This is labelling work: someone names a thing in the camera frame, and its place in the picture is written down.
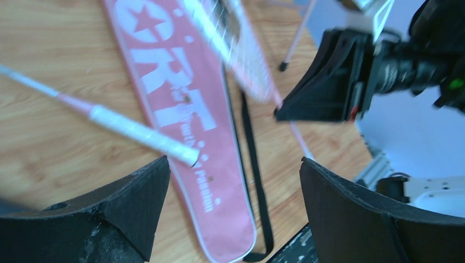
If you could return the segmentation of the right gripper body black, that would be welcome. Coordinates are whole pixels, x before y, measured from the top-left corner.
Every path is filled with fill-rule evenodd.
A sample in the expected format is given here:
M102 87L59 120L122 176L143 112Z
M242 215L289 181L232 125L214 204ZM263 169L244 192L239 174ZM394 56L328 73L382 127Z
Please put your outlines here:
M375 44L369 33L344 30L343 36L350 48L346 60L349 66L349 77L343 121L353 122L357 118L363 118L371 106L374 85L370 82L370 77L375 57Z

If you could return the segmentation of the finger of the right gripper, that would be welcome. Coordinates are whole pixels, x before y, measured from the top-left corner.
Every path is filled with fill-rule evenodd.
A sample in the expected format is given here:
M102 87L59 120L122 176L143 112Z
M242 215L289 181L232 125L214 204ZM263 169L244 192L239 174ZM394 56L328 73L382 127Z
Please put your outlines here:
M296 86L292 107L345 108L345 91L341 79L345 75L345 33L334 29L324 32L317 55Z
M350 48L345 44L345 75L341 79L341 84L344 85L343 90L345 91L345 101L348 91L348 77L349 77L349 66L346 62L347 55L349 54ZM343 122L343 109L340 108L310 108L310 109L297 109L292 107L293 94L297 91L296 86L294 89L285 97L280 109L275 109L274 116L277 121L319 121L319 122Z

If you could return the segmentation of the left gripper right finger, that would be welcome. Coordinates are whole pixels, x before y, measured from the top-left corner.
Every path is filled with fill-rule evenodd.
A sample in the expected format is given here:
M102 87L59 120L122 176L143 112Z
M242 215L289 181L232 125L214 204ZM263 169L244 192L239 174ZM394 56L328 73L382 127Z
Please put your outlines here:
M299 174L320 262L464 262L464 218L398 202L306 157Z

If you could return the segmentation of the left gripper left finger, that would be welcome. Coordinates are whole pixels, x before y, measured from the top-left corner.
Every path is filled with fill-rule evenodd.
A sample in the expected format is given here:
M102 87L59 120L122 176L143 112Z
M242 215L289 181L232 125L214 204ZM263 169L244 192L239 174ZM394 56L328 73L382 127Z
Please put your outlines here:
M1 262L147 262L171 170L162 156L45 210L1 215Z

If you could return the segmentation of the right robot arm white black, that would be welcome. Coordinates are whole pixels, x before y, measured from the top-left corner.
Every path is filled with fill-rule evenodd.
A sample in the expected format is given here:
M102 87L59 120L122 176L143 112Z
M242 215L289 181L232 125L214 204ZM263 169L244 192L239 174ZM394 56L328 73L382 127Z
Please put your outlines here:
M464 1L424 1L408 34L386 28L397 1L339 1L344 27L275 110L278 121L356 123L377 191L464 217Z

